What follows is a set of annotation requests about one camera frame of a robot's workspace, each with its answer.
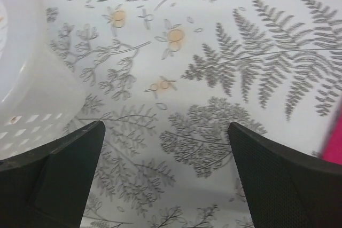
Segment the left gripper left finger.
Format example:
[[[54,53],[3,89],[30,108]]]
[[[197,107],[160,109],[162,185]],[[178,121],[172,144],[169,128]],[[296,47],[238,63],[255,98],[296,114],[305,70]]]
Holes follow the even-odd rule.
[[[1,161],[1,227],[79,227],[105,137],[102,121]]]

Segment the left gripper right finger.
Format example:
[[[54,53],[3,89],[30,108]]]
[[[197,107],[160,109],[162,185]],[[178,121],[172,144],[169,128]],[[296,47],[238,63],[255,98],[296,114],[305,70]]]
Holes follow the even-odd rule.
[[[341,227],[341,166],[232,122],[228,138],[255,227]]]

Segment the pink t shirt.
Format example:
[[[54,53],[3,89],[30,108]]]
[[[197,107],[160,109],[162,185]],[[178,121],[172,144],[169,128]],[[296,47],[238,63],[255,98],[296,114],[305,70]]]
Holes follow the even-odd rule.
[[[322,160],[341,165],[341,100],[320,154]]]

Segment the white plastic basket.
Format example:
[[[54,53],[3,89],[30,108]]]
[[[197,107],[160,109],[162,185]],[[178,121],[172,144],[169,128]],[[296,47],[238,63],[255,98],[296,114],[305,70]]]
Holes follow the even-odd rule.
[[[1,0],[1,159],[60,138],[85,98],[48,46],[42,0]]]

